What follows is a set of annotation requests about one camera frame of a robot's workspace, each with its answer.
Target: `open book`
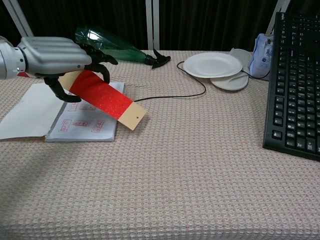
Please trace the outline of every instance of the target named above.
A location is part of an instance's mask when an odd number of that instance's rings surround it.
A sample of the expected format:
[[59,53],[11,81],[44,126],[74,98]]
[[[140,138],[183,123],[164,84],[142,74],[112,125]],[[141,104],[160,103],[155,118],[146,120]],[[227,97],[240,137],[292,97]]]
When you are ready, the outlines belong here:
[[[110,82],[123,93],[124,82]],[[43,137],[46,142],[112,142],[117,120],[82,100],[66,103],[35,83],[0,122],[0,139]]]

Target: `red and tan paper strip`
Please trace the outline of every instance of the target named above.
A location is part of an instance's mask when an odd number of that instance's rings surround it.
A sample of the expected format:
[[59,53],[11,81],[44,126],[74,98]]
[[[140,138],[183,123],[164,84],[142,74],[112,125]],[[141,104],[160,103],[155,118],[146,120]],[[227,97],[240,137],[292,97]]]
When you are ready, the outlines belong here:
[[59,78],[62,87],[134,130],[147,111],[106,84],[92,71],[74,71]]

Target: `beige tablecloth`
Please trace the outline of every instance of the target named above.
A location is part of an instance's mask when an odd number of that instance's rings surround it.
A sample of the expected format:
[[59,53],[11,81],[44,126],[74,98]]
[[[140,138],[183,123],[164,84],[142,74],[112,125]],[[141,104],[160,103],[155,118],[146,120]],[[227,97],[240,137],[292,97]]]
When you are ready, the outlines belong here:
[[[203,87],[162,51],[157,69],[120,62],[133,100]],[[0,82],[0,119],[40,79]],[[114,142],[0,141],[0,239],[319,239],[320,162],[262,148],[268,82],[139,102]]]

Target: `keyboard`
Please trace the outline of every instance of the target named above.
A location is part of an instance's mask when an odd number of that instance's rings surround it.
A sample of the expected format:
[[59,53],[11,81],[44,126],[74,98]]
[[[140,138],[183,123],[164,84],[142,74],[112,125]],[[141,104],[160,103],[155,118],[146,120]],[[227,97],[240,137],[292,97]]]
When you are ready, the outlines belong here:
[[263,147],[320,161],[320,16],[277,12]]

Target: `robotic hand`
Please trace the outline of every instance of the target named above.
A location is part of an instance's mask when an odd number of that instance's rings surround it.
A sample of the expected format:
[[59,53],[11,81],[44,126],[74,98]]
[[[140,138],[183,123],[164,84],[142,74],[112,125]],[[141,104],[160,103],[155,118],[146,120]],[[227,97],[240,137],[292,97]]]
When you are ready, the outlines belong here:
[[118,64],[112,56],[64,37],[22,37],[17,47],[0,38],[0,80],[26,72],[43,78],[54,94],[67,103],[80,102],[81,98],[66,94],[59,77],[69,72],[90,70],[101,73],[104,82],[109,84],[109,71],[101,62]]

